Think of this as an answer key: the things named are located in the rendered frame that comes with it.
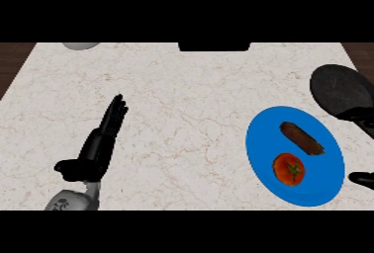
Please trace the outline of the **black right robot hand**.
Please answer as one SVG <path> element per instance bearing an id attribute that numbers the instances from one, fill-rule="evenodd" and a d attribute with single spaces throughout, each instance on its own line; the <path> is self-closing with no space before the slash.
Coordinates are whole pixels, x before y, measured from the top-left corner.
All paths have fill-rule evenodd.
<path id="1" fill-rule="evenodd" d="M 354 184 L 374 190 L 374 172 L 351 172 L 347 178 Z"/>

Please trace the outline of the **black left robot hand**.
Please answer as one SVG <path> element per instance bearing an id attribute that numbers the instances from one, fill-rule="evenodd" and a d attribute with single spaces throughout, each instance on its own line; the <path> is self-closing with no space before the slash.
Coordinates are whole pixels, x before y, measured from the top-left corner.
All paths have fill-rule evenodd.
<path id="1" fill-rule="evenodd" d="M 106 108 L 99 127 L 90 132 L 75 159 L 62 160 L 54 170 L 68 182 L 99 182 L 109 166 L 116 134 L 128 107 L 118 94 Z"/>

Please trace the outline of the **blue plate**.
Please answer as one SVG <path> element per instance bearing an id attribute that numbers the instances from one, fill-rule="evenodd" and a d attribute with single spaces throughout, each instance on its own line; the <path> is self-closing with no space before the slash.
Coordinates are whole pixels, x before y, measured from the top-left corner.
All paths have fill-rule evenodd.
<path id="1" fill-rule="evenodd" d="M 282 122 L 300 127 L 322 146 L 323 154 L 304 153 L 280 133 Z M 332 134 L 307 112 L 285 106 L 263 110 L 248 126 L 245 147 L 255 176 L 283 201 L 301 207 L 316 207 L 331 201 L 344 180 L 343 156 Z M 286 186 L 273 173 L 273 161 L 280 153 L 291 153 L 306 168 L 306 176 L 294 187 Z"/>

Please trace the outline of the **red tomato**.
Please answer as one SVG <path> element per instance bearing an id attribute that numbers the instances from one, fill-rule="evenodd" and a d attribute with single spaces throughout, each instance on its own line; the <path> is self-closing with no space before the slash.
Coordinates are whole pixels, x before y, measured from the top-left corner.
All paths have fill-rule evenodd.
<path id="1" fill-rule="evenodd" d="M 273 160 L 273 174 L 279 182 L 297 186 L 306 176 L 306 167 L 300 158 L 291 153 L 280 153 Z"/>

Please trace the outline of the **black pan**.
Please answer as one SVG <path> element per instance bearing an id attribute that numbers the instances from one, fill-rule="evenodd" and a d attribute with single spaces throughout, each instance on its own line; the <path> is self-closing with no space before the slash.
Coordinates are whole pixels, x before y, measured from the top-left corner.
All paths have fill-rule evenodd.
<path id="1" fill-rule="evenodd" d="M 353 122 L 374 139 L 374 84 L 366 77 L 343 65 L 322 65 L 311 72 L 310 91 L 326 113 Z"/>

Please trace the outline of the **brown sausage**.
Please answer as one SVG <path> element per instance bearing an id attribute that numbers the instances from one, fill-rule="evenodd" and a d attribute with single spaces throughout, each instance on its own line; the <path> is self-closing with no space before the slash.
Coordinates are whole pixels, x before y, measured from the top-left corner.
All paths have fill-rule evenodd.
<path id="1" fill-rule="evenodd" d="M 282 122 L 279 129 L 286 139 L 301 149 L 306 155 L 316 156 L 323 154 L 323 147 L 294 123 Z"/>

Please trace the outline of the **grey round bowl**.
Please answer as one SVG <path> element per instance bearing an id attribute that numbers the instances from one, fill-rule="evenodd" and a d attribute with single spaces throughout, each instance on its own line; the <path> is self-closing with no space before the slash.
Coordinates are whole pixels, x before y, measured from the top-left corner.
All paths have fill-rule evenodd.
<path id="1" fill-rule="evenodd" d="M 72 50 L 85 50 L 99 45 L 99 42 L 63 42 L 62 45 Z"/>

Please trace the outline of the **black appliance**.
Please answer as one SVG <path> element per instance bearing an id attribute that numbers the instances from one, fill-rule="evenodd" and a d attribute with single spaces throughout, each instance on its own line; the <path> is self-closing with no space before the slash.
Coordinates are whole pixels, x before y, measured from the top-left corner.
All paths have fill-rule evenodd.
<path id="1" fill-rule="evenodd" d="M 249 47 L 248 42 L 236 43 L 207 43 L 207 42 L 180 42 L 180 51 L 245 51 Z"/>

